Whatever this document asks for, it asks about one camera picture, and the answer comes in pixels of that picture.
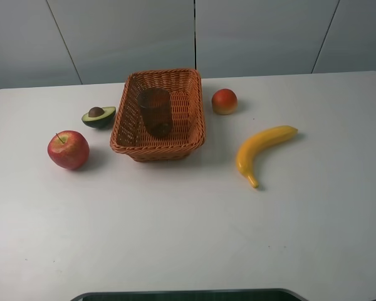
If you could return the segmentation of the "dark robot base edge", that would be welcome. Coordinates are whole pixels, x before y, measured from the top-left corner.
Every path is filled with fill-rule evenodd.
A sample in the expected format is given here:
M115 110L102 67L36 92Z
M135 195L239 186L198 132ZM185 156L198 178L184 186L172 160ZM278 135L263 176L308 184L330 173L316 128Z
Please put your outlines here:
M198 300L305 300L283 289L177 290L150 292L90 292L73 300L198 301Z

